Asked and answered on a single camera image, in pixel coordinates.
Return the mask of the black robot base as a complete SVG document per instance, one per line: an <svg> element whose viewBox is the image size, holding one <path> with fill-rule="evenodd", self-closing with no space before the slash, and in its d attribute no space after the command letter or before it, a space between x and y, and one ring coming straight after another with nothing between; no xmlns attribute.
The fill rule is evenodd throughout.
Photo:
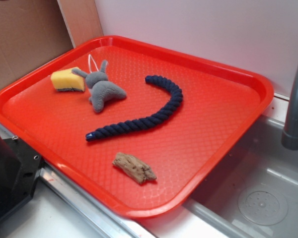
<svg viewBox="0 0 298 238"><path fill-rule="evenodd" d="M22 139L0 137L0 223L33 198L42 163Z"/></svg>

